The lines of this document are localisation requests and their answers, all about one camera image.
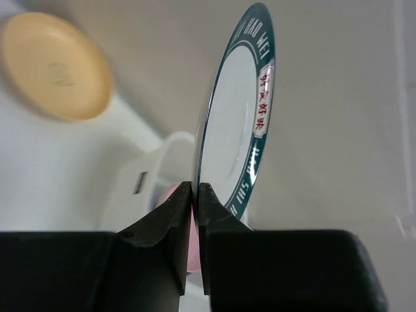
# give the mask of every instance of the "white plate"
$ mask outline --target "white plate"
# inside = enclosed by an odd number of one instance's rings
[[[252,5],[237,24],[196,133],[194,193],[210,183],[241,218],[267,138],[274,82],[274,33],[265,5]]]

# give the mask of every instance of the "tan plate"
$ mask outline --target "tan plate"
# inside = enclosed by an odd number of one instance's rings
[[[87,120],[109,106],[108,64],[95,43],[63,19],[14,16],[3,29],[1,54],[19,91],[52,115]]]

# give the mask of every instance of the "plate center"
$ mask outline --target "plate center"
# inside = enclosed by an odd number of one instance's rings
[[[257,77],[245,46],[225,60],[211,103],[201,158],[200,181],[213,186],[225,204],[244,169],[255,117]]]

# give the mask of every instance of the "plate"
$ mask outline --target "plate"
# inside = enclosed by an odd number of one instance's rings
[[[17,89],[54,116],[87,120],[109,105],[112,76],[103,55],[63,19],[37,12],[14,16],[3,29],[1,56]]]
[[[210,183],[241,219],[267,139],[274,87],[274,32],[265,5],[252,5],[228,42],[196,133],[193,189]]]

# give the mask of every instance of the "yellow plate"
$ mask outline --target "yellow plate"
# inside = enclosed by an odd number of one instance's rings
[[[108,64],[95,43],[63,19],[14,16],[3,29],[1,54],[20,92],[52,115],[87,120],[109,106]]]

